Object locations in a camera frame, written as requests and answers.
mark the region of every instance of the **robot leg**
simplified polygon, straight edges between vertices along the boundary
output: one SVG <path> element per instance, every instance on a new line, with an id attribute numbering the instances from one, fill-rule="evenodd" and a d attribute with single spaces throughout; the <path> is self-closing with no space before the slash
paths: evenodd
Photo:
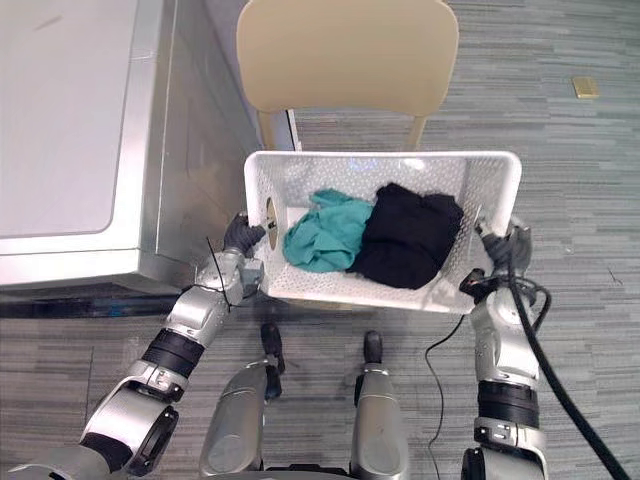
<path id="1" fill-rule="evenodd" d="M 262 468 L 262 427 L 265 401 L 279 397 L 284 372 L 282 343 L 275 325 L 263 325 L 265 358 L 250 363 L 229 381 L 200 455 L 200 477 Z"/>
<path id="2" fill-rule="evenodd" d="M 351 473 L 363 480 L 408 479 L 409 446 L 377 332 L 365 336 L 365 360 L 356 384 Z"/>

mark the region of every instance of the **laundry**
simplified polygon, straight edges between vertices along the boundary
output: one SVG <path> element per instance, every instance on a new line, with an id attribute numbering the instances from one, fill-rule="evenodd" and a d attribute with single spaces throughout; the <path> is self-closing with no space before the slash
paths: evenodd
<path id="1" fill-rule="evenodd" d="M 418 289 L 444 265 L 464 212 L 450 195 L 421 196 L 390 183 L 378 201 L 347 271 L 378 283 Z"/>
<path id="2" fill-rule="evenodd" d="M 284 237 L 284 256 L 310 272 L 345 270 L 362 245 L 365 223 L 373 207 L 337 190 L 311 195 L 317 207 L 309 211 Z"/>

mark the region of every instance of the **black wire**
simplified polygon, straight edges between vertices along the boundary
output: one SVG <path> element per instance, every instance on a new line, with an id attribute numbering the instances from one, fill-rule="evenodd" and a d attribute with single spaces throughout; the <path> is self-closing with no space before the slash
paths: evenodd
<path id="1" fill-rule="evenodd" d="M 538 330 L 540 330 L 540 327 L 542 326 L 542 322 L 544 322 L 544 319 L 547 316 L 549 309 L 551 308 L 551 292 L 541 285 L 536 286 L 535 290 L 536 292 L 544 293 L 544 296 L 545 296 L 544 305 L 542 305 L 542 310 L 540 310 L 540 313 L 538 314 L 538 318 L 536 318 L 536 321 L 533 322 L 533 331 L 538 333 Z"/>
<path id="2" fill-rule="evenodd" d="M 221 289 L 219 288 L 213 288 L 213 287 L 208 287 L 206 285 L 202 285 L 201 283 L 194 283 L 191 285 L 192 287 L 200 287 L 203 290 L 209 290 L 210 292 L 217 292 L 217 293 L 223 293 Z M 250 293 L 249 295 L 242 297 L 242 300 L 247 300 L 249 298 L 253 298 L 258 294 L 259 289 L 256 289 L 254 292 Z M 236 305 L 235 303 L 231 304 L 232 307 L 234 308 L 249 308 L 250 305 Z"/>
<path id="3" fill-rule="evenodd" d="M 232 305 L 231 305 L 231 302 L 229 301 L 229 298 L 227 297 L 227 290 L 224 288 L 224 279 L 222 278 L 222 271 L 220 271 L 220 265 L 218 265 L 218 259 L 216 259 L 216 253 L 213 251 L 211 240 L 209 240 L 209 237 L 206 237 L 206 238 L 207 238 L 207 245 L 209 246 L 209 251 L 211 252 L 211 256 L 213 257 L 213 263 L 216 264 L 216 270 L 218 270 L 218 276 L 220 277 L 220 285 L 222 285 L 222 295 L 224 296 L 224 301 L 227 303 L 227 310 L 231 312 Z"/>
<path id="4" fill-rule="evenodd" d="M 433 461 L 433 466 L 436 469 L 436 476 L 438 477 L 438 480 L 440 480 L 440 471 L 438 470 L 438 462 L 436 461 L 436 457 L 431 451 L 431 445 L 433 445 L 433 443 L 438 439 L 438 436 L 440 435 L 440 430 L 442 430 L 442 420 L 444 419 L 444 394 L 442 393 L 442 385 L 440 384 L 440 379 L 438 378 L 438 374 L 433 369 L 433 367 L 431 366 L 431 362 L 429 361 L 429 352 L 434 348 L 442 345 L 446 341 L 448 341 L 451 337 L 453 337 L 458 331 L 458 329 L 460 328 L 460 325 L 462 325 L 462 321 L 464 320 L 464 317 L 465 317 L 464 315 L 460 317 L 460 320 L 458 320 L 458 323 L 456 324 L 456 326 L 453 327 L 453 330 L 451 330 L 451 332 L 449 332 L 449 334 L 446 337 L 430 345 L 424 352 L 424 360 L 425 362 L 427 362 L 427 367 L 429 367 L 429 370 L 431 370 L 431 374 L 433 375 L 433 378 L 436 381 L 436 385 L 438 386 L 438 392 L 440 393 L 440 419 L 438 420 L 438 428 L 436 428 L 436 433 L 433 435 L 433 437 L 431 437 L 431 440 L 429 440 L 429 443 L 427 444 L 427 450 L 429 450 L 429 455 L 431 455 L 431 460 Z"/>
<path id="5" fill-rule="evenodd" d="M 547 381 L 549 382 L 551 390 L 564 408 L 564 411 L 567 412 L 567 415 L 569 415 L 569 418 L 571 418 L 575 426 L 578 428 L 585 440 L 589 443 L 602 464 L 609 471 L 611 477 L 615 480 L 629 480 L 629 475 L 627 475 L 627 473 L 624 471 L 622 465 L 620 465 L 618 460 L 613 456 L 609 448 L 602 441 L 593 427 L 591 427 L 587 419 L 584 418 L 582 413 L 580 413 L 578 407 L 576 407 L 576 405 L 573 403 L 573 400 L 571 400 L 571 397 L 567 394 L 566 390 L 562 386 L 562 383 L 560 382 L 560 379 L 553 371 L 553 368 L 551 367 L 547 356 L 542 350 L 542 347 L 538 343 L 535 331 L 529 323 L 527 311 L 524 308 L 522 298 L 520 297 L 520 292 L 518 291 L 518 286 L 516 284 L 515 275 L 513 272 L 512 258 L 513 251 L 511 253 L 509 261 L 509 290 L 511 290 L 511 295 L 513 296 L 513 301 L 516 304 L 518 315 L 520 315 L 520 322 L 522 323 L 522 328 L 524 329 L 524 333 L 527 337 L 527 340 L 529 341 L 529 346 L 531 347 L 531 350 L 538 360 L 540 369 L 544 373 L 545 377 L 547 377 Z"/>
<path id="6" fill-rule="evenodd" d="M 544 304 L 542 306 L 542 309 L 540 310 L 540 313 L 538 314 L 538 317 L 536 318 L 536 321 L 533 323 L 533 330 L 536 333 L 538 333 L 538 330 L 540 330 L 540 327 L 542 326 L 542 322 L 544 321 L 545 317 L 547 316 L 547 313 L 549 312 L 549 309 L 551 308 L 551 299 L 552 299 L 551 292 L 547 290 L 545 287 L 543 287 L 542 285 L 531 280 L 530 278 L 519 277 L 519 276 L 516 276 L 514 278 L 517 284 L 524 287 L 533 288 L 533 290 L 536 293 L 537 292 L 544 293 Z M 508 275 L 492 275 L 490 277 L 486 277 L 486 278 L 483 278 L 482 280 L 479 280 L 477 283 L 488 283 L 494 280 L 498 280 L 499 282 L 504 282 L 506 285 L 509 285 Z"/>

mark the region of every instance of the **robot forearm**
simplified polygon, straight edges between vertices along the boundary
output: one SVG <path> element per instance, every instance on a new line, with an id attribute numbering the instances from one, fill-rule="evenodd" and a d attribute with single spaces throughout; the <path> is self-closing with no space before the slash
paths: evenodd
<path id="1" fill-rule="evenodd" d="M 492 277 L 506 273 L 509 261 L 520 272 L 526 270 L 531 258 L 527 228 L 516 226 L 509 238 L 496 237 L 481 225 L 478 231 L 494 262 Z M 480 443 L 465 452 L 462 478 L 547 479 L 546 440 L 538 420 L 538 361 L 511 291 L 499 280 L 483 277 L 484 272 L 474 271 L 461 286 L 477 303 L 469 317 L 476 335 L 478 380 L 474 439 Z M 529 310 L 529 302 L 524 303 Z"/>
<path id="2" fill-rule="evenodd" d="M 172 404 L 182 398 L 191 372 L 230 307 L 257 286 L 262 274 L 261 264 L 244 255 L 264 230 L 260 235 L 256 227 L 249 228 L 246 217 L 236 217 L 231 227 L 225 251 L 215 254 L 217 262 L 209 259 L 198 285 L 180 296 L 142 358 L 100 402 L 79 445 L 55 449 L 16 467 L 10 479 L 97 480 L 123 472 L 143 476 L 153 470 L 178 422 Z"/>

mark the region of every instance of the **chair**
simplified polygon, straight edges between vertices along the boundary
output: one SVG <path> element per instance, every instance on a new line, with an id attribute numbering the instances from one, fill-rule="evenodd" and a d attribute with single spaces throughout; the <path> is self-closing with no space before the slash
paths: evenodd
<path id="1" fill-rule="evenodd" d="M 266 148 L 272 113 L 369 107 L 413 115 L 415 150 L 447 94 L 458 22 L 440 0 L 251 0 L 237 48 Z"/>

